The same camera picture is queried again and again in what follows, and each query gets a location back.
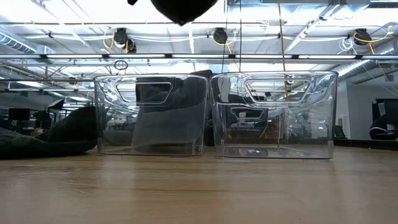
wall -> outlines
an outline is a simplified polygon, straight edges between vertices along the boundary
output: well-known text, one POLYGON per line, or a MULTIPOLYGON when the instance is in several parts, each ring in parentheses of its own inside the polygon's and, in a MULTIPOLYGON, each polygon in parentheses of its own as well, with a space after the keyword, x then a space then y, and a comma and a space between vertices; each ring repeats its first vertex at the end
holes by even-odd
POLYGON ((351 138, 349 126, 348 92, 347 82, 339 82, 337 88, 336 124, 341 118, 343 120, 343 131, 348 139, 351 138))
POLYGON ((373 123, 372 102, 376 98, 397 99, 398 96, 380 85, 353 85, 347 83, 349 126, 351 139, 371 139, 369 129, 373 123))

desk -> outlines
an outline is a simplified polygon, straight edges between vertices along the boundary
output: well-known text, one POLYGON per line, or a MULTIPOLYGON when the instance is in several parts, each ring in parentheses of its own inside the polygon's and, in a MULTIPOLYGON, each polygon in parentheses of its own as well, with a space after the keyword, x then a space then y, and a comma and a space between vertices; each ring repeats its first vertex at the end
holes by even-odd
POLYGON ((1 223, 395 223, 398 152, 0 161, 1 223))

computer monitor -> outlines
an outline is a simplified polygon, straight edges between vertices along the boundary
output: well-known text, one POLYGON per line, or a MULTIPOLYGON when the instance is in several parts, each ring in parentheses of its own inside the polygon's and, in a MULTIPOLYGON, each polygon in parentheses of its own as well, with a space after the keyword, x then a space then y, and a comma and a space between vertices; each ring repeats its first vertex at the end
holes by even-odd
POLYGON ((385 101, 387 124, 398 125, 398 101, 385 101))
POLYGON ((29 108, 9 108, 8 120, 10 121, 28 121, 30 119, 29 108))

wire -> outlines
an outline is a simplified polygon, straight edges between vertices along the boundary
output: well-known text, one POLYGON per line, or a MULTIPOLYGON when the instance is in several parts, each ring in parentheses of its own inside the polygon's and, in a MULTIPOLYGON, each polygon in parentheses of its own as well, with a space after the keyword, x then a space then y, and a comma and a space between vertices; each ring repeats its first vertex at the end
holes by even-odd
MULTIPOLYGON (((284 72, 286 72, 286 65, 285 65, 285 48, 284 48, 284 32, 283 32, 283 28, 282 28, 282 13, 280 12, 280 2, 282 0, 278 0, 278 9, 279 9, 279 29, 280 29, 280 40, 281 40, 281 50, 282 50, 282 60, 283 60, 283 66, 284 66, 284 72)), ((285 99, 288 100, 288 94, 287 94, 287 85, 286 85, 286 81, 285 83, 285 99)))
POLYGON ((379 66, 379 68, 381 68, 381 72, 383 73, 384 77, 386 78, 386 80, 388 81, 388 83, 390 83, 391 87, 398 93, 398 90, 394 87, 394 85, 392 84, 392 82, 388 79, 386 73, 384 73, 384 69, 380 66, 379 63, 377 63, 377 65, 379 66))
MULTIPOLYGON (((365 71, 368 73, 368 75, 369 75, 370 77, 372 77, 372 79, 376 79, 376 78, 374 78, 374 77, 371 75, 371 73, 366 69, 366 67, 365 67, 364 65, 362 65, 362 67, 365 69, 365 71)), ((393 91, 389 90, 389 89, 386 88, 384 85, 382 85, 382 84, 380 84, 380 83, 379 83, 379 85, 380 85, 381 87, 383 87, 384 89, 386 89, 387 91, 389 91, 390 93, 392 93, 393 95, 398 96, 397 93, 394 93, 393 91)))
MULTIPOLYGON (((228 4, 226 5, 226 18, 225 18, 225 31, 227 31, 227 26, 228 26, 228 4)), ((225 58, 225 44, 224 44, 224 49, 223 49, 223 62, 221 65, 221 72, 224 72, 224 58, 225 58)))
POLYGON ((112 35, 112 44, 111 44, 111 46, 108 46, 108 45, 106 45, 106 43, 105 43, 105 36, 106 36, 106 32, 108 31, 108 29, 105 29, 105 33, 104 33, 104 38, 103 38, 103 43, 104 43, 104 46, 107 48, 107 49, 112 49, 112 47, 113 47, 113 42, 114 42, 114 32, 113 32, 113 35, 112 35))
POLYGON ((384 40, 384 39, 389 35, 389 33, 388 33, 389 31, 390 31, 390 27, 387 28, 387 33, 386 33, 386 35, 385 35, 384 37, 380 38, 380 39, 377 39, 377 40, 361 40, 361 39, 359 39, 359 38, 356 37, 356 34, 358 34, 357 32, 354 34, 354 38, 355 38, 356 40, 359 40, 359 41, 365 42, 365 43, 375 43, 375 42, 379 42, 380 40, 384 40))
POLYGON ((338 52, 337 54, 341 54, 342 52, 351 50, 354 47, 354 41, 352 39, 341 39, 338 46, 341 52, 338 52))
POLYGON ((241 72, 241 67, 242 67, 242 0, 239 0, 239 18, 240 18, 240 24, 241 24, 241 30, 239 31, 241 33, 241 42, 239 43, 239 72, 241 72))
MULTIPOLYGON (((372 47, 372 44, 371 43, 369 43, 369 47, 370 47, 370 49, 371 49, 371 51, 372 51, 372 54, 374 54, 374 50, 373 50, 373 47, 372 47)), ((383 73, 383 75, 384 75, 384 77, 386 78, 386 80, 387 80, 387 82, 391 85, 391 87, 398 93, 398 90, 394 87, 394 85, 392 84, 392 82, 388 79, 388 77, 387 77, 387 75, 386 75, 386 73, 384 72, 384 69, 381 67, 381 65, 379 64, 379 63, 377 63, 376 62, 376 64, 379 66, 379 68, 381 69, 381 72, 383 73)))
POLYGON ((369 43, 369 48, 371 49, 372 54, 374 54, 374 50, 373 50, 373 47, 372 47, 372 44, 371 44, 371 43, 369 43))
POLYGON ((264 138, 266 138, 266 135, 265 135, 264 133, 266 132, 266 130, 267 130, 267 128, 268 128, 268 120, 266 120, 266 122, 267 122, 266 128, 264 128, 264 130, 263 130, 262 133, 260 134, 260 137, 259 137, 259 138, 261 138, 262 135, 264 135, 264 138))

black pillow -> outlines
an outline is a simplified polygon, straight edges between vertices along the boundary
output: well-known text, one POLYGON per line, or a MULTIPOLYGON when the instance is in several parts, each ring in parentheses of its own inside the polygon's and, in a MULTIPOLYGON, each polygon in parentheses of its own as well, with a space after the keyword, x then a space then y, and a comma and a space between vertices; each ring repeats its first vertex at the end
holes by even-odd
MULTIPOLYGON (((217 0, 151 0, 155 8, 165 17, 180 26, 194 21, 214 6, 217 0)), ((134 5, 137 0, 127 0, 134 5)))

